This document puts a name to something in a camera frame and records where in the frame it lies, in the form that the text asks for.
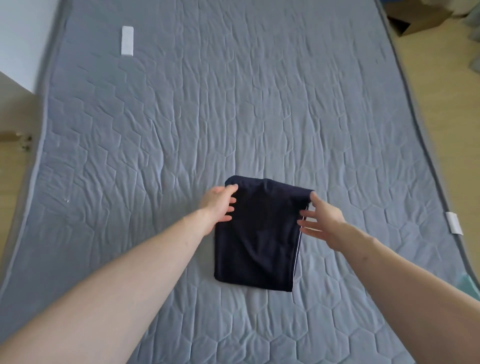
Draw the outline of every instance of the mattress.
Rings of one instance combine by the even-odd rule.
[[[69,0],[60,13],[0,341],[235,174],[315,189],[441,279],[472,275],[376,1]],[[130,363],[413,362],[324,242],[302,238],[292,293],[213,271],[208,236]]]

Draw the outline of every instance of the right hand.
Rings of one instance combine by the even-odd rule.
[[[340,250],[339,230],[346,224],[342,211],[331,204],[322,201],[315,191],[310,193],[310,199],[315,211],[302,210],[300,215],[314,218],[317,221],[298,220],[300,231],[305,235],[325,240],[333,250]]]

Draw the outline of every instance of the folded garment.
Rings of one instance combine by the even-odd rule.
[[[238,184],[232,220],[215,228],[215,279],[267,290],[292,292],[300,246],[300,210],[305,188],[269,179],[232,176]]]

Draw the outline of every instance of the white tag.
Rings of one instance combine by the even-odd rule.
[[[453,212],[445,212],[447,216],[448,225],[450,225],[450,232],[452,234],[463,235],[462,228],[460,227],[460,221],[458,221],[458,216]]]
[[[133,56],[133,26],[123,26],[121,29],[121,54]]]

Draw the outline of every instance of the gray mattress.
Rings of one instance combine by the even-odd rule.
[[[315,189],[447,282],[471,273],[376,1],[73,0],[59,24],[0,341],[234,174]],[[215,281],[205,238],[130,362],[411,363],[345,259],[302,240],[285,293]]]

